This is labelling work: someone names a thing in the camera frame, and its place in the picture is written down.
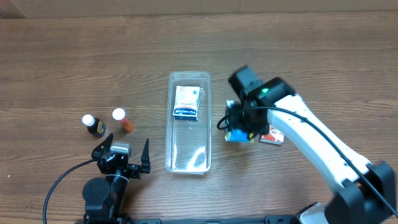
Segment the blue yellow VapoDrops box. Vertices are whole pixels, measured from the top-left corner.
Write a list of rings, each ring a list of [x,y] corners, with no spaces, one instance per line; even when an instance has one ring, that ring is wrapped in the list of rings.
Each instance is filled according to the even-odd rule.
[[[230,131],[226,131],[224,135],[224,140],[226,142],[254,142],[254,139],[248,139],[248,134],[241,131],[240,129],[232,129]]]

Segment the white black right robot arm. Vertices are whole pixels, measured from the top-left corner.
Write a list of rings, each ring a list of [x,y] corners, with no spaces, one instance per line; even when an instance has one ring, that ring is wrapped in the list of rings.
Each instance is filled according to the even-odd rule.
[[[294,215],[268,215],[265,223],[381,223],[397,215],[395,173],[372,164],[330,131],[283,79],[261,80],[244,66],[229,77],[238,101],[226,104],[216,127],[229,142],[251,142],[281,131],[317,168],[333,193]],[[165,167],[203,174],[211,166],[211,86],[206,72],[173,72],[169,79]]]

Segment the white blue Hansaplast box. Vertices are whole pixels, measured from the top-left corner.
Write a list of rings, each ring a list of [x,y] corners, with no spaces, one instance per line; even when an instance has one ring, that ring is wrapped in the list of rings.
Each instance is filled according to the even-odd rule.
[[[199,86],[176,86],[173,116],[181,120],[198,120]]]

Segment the red orange lozenge box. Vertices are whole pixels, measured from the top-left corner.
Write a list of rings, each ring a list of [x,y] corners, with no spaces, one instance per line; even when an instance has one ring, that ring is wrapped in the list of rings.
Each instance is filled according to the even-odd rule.
[[[269,144],[282,145],[284,143],[284,134],[270,125],[269,133],[260,135],[259,141]]]

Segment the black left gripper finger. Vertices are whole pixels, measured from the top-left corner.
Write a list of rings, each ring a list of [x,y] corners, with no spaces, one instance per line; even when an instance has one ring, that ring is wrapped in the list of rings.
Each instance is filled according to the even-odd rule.
[[[144,144],[144,148],[141,155],[141,173],[149,174],[150,173],[150,158],[149,158],[149,140],[146,139]]]
[[[92,153],[92,158],[101,158],[103,153],[110,150],[111,144],[113,141],[113,133],[111,133],[102,143],[96,146]]]

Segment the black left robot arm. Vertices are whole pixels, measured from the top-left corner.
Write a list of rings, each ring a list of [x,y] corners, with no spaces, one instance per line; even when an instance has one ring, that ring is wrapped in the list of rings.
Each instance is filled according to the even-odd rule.
[[[113,134],[93,149],[91,157],[105,176],[89,180],[82,190],[84,223],[132,223],[121,208],[129,180],[140,178],[142,166],[129,163],[130,156],[130,145],[113,142]]]

